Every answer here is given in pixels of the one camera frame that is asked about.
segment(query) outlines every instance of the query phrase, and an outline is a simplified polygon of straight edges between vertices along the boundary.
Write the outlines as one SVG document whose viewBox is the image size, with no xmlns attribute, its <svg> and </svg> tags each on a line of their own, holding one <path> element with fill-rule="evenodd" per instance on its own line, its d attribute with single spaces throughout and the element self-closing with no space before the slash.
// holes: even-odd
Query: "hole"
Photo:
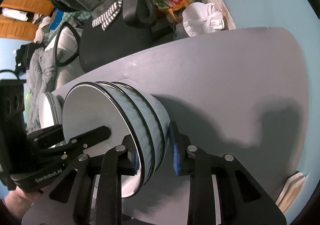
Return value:
<svg viewBox="0 0 320 225">
<path fill-rule="evenodd" d="M 240 170 L 237 170 L 235 174 L 239 184 L 242 200 L 245 203 L 259 200 L 261 198 L 261 194 L 253 187 L 247 177 Z"/>
<path fill-rule="evenodd" d="M 14 96 L 14 108 L 17 110 L 19 106 L 18 97 Z"/>
<path fill-rule="evenodd" d="M 11 104 L 10 104 L 9 100 L 7 100 L 7 102 L 6 102 L 6 109 L 7 109 L 7 113 L 10 114 L 10 112 L 11 112 Z"/>
<path fill-rule="evenodd" d="M 49 198 L 61 203 L 67 203 L 76 175 L 77 171 L 71 170 L 49 194 Z"/>
</svg>

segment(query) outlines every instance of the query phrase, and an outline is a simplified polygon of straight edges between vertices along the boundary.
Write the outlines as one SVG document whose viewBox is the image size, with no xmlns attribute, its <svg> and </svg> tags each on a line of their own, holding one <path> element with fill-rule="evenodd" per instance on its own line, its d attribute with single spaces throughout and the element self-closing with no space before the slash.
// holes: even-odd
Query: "light blue wall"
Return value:
<svg viewBox="0 0 320 225">
<path fill-rule="evenodd" d="M 309 200 L 320 178 L 320 21 L 307 0 L 223 0 L 236 28 L 283 27 L 301 46 L 309 77 L 309 115 L 298 170 L 307 177 L 285 213 L 288 224 Z"/>
<path fill-rule="evenodd" d="M 22 41 L 16 39 L 4 39 L 0 38 L 0 70 L 2 69 L 15 69 L 15 55 L 13 50 L 17 50 L 21 45 L 30 43 L 30 41 Z M 0 74 L 0 79 L 15 79 L 15 76 L 11 73 Z M 0 198 L 3 198 L 8 193 L 6 187 L 0 183 Z"/>
</svg>

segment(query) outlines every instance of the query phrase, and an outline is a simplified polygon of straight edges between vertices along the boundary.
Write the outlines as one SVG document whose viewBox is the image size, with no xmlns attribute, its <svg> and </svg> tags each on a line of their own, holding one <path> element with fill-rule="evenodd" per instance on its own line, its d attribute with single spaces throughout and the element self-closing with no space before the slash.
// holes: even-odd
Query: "gray table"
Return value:
<svg viewBox="0 0 320 225">
<path fill-rule="evenodd" d="M 208 153 L 235 155 L 276 199 L 304 145 L 308 78 L 301 50 L 283 28 L 207 34 L 109 63 L 56 90 L 61 104 L 82 81 L 123 81 L 156 96 L 180 131 Z M 185 225 L 188 177 L 169 151 L 124 213 L 158 225 Z"/>
</svg>

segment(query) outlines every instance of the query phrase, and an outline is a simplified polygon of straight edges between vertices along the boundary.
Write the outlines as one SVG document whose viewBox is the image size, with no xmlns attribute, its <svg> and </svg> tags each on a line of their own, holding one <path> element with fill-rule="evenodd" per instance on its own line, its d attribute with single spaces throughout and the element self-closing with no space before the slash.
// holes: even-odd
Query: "pillow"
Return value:
<svg viewBox="0 0 320 225">
<path fill-rule="evenodd" d="M 76 28 L 79 36 L 82 35 L 82 29 Z M 50 44 L 45 48 L 45 51 L 52 49 L 57 36 L 55 36 Z M 76 38 L 73 36 L 72 32 L 68 28 L 64 28 L 61 31 L 60 38 L 58 41 L 58 48 L 63 49 L 63 54 L 60 58 L 60 62 L 64 62 L 66 59 L 70 58 L 77 51 Z M 79 57 L 77 57 L 72 63 L 64 67 L 58 67 L 57 78 L 55 82 L 55 89 L 60 88 L 64 84 L 78 78 L 83 75 L 84 71 L 80 66 Z"/>
</svg>

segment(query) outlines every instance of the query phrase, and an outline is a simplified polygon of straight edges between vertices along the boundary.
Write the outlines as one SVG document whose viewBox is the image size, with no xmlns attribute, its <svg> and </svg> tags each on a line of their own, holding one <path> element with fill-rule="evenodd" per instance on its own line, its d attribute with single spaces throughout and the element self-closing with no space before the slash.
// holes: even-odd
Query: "stacked bowl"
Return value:
<svg viewBox="0 0 320 225">
<path fill-rule="evenodd" d="M 168 147 L 169 115 L 153 96 L 120 82 L 83 82 L 68 93 L 62 110 L 66 143 L 72 137 L 105 125 L 109 139 L 85 150 L 105 154 L 123 144 L 137 166 L 135 176 L 122 176 L 122 197 L 135 195 L 160 167 Z"/>
</svg>

